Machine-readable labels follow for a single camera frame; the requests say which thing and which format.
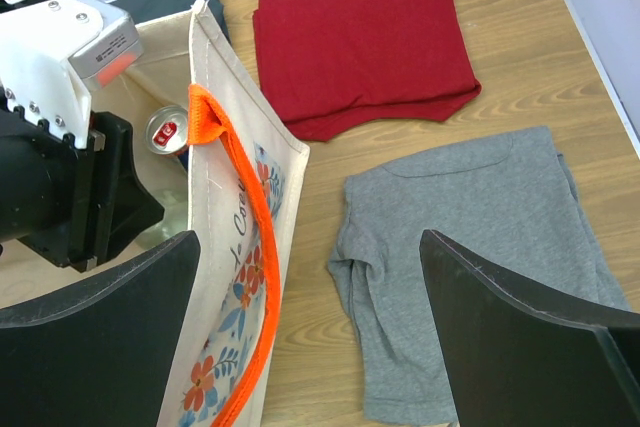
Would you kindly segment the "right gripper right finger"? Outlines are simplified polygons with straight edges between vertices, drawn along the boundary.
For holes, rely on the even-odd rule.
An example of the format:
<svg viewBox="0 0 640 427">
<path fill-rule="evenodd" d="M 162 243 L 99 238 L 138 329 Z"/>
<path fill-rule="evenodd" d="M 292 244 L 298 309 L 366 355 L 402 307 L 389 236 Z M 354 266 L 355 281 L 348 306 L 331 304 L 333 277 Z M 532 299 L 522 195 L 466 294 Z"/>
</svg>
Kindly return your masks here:
<svg viewBox="0 0 640 427">
<path fill-rule="evenodd" d="M 424 282 L 463 426 L 636 426 L 639 316 L 560 292 L 436 230 Z"/>
</svg>

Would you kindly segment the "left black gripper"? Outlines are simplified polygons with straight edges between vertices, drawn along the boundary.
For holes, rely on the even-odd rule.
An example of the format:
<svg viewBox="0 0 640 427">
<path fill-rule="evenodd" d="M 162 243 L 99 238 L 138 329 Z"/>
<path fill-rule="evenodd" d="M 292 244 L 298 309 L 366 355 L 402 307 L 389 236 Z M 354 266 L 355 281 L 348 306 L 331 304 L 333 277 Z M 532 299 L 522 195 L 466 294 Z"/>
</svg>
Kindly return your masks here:
<svg viewBox="0 0 640 427">
<path fill-rule="evenodd" d="M 44 169 L 47 193 L 36 198 L 48 218 L 19 242 L 56 267 L 86 272 L 117 257 L 164 208 L 139 180 L 133 127 L 110 113 L 91 115 L 88 147 L 34 127 L 23 137 Z"/>
</svg>

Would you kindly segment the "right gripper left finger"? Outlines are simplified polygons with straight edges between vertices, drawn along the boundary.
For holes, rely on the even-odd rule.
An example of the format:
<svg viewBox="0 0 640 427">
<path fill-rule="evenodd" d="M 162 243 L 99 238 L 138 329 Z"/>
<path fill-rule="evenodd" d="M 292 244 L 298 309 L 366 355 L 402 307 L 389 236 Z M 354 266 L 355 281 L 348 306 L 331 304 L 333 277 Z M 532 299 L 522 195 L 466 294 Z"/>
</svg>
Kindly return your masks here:
<svg viewBox="0 0 640 427">
<path fill-rule="evenodd" d="M 198 266 L 181 232 L 1 311 L 4 426 L 153 426 Z"/>
</svg>

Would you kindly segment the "beige canvas bag orange handles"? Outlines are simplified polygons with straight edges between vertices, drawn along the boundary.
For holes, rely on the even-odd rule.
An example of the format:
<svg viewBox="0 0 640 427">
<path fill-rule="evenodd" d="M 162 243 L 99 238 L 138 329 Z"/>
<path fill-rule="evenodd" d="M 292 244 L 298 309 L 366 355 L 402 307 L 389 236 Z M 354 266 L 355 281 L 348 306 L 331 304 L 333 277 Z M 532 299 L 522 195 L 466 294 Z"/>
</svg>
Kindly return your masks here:
<svg viewBox="0 0 640 427">
<path fill-rule="evenodd" d="M 153 426 L 256 426 L 309 149 L 252 81 L 205 0 L 135 26 L 143 52 L 92 93 L 90 121 L 110 112 L 132 125 L 139 180 L 150 194 L 187 191 L 185 231 L 200 244 Z M 180 156 L 154 154 L 144 140 L 149 117 L 170 105 L 188 113 L 188 149 Z M 79 275 L 66 286 L 150 250 L 135 239 L 92 270 L 58 267 Z"/>
</svg>

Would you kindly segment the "clear soda water bottle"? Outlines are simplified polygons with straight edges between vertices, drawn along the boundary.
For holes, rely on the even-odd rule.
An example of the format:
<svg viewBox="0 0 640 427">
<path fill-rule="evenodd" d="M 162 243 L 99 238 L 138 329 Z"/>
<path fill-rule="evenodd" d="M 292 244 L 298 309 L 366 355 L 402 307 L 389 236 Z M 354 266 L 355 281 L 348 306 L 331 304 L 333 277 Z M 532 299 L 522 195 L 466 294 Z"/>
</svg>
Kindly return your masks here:
<svg viewBox="0 0 640 427">
<path fill-rule="evenodd" d="M 151 194 L 164 208 L 164 216 L 135 239 L 135 243 L 144 249 L 151 249 L 188 227 L 189 206 L 185 189 L 158 189 Z"/>
</svg>

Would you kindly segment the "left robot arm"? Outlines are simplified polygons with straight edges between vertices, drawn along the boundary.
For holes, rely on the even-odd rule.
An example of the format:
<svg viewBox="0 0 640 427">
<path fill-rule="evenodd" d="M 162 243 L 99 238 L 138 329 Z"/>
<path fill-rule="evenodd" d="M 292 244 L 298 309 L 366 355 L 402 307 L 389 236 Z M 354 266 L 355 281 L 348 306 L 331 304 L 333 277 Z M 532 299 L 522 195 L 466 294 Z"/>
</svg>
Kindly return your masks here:
<svg viewBox="0 0 640 427">
<path fill-rule="evenodd" d="M 1 239 L 18 240 L 56 267 L 86 272 L 117 257 L 164 209 L 140 182 L 133 128 L 92 115 L 84 149 L 56 138 L 23 108 L 1 110 Z"/>
</svg>

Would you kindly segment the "red top drink can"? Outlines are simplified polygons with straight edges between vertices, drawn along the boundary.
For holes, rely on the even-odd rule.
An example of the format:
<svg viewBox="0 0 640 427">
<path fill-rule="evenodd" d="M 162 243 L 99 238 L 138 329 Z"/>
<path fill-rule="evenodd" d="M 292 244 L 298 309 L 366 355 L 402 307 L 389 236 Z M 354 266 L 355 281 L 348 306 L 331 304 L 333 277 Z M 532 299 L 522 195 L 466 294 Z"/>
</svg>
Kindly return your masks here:
<svg viewBox="0 0 640 427">
<path fill-rule="evenodd" d="M 148 119 L 144 140 L 157 155 L 180 156 L 187 152 L 188 113 L 178 105 L 161 107 Z"/>
</svg>

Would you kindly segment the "grey folded cloth right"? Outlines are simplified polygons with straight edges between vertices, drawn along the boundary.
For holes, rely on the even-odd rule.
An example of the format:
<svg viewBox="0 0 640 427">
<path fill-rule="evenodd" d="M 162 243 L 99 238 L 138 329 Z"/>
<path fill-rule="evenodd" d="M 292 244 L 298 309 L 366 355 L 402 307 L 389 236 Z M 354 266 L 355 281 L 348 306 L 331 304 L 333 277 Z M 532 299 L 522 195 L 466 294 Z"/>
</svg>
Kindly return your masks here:
<svg viewBox="0 0 640 427">
<path fill-rule="evenodd" d="M 350 176 L 328 269 L 364 364 L 365 416 L 428 426 L 456 409 L 423 276 L 422 235 L 626 310 L 552 133 L 538 126 L 428 149 Z"/>
</svg>

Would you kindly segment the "red folded cloth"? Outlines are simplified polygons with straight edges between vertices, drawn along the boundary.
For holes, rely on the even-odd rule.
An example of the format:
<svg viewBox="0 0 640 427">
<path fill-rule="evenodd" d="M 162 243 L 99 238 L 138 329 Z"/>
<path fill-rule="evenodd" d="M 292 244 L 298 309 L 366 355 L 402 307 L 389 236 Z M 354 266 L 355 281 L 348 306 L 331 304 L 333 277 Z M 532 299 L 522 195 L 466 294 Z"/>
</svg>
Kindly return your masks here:
<svg viewBox="0 0 640 427">
<path fill-rule="evenodd" d="M 454 0 L 259 0 L 263 94 L 298 138 L 366 122 L 443 122 L 481 92 Z"/>
</svg>

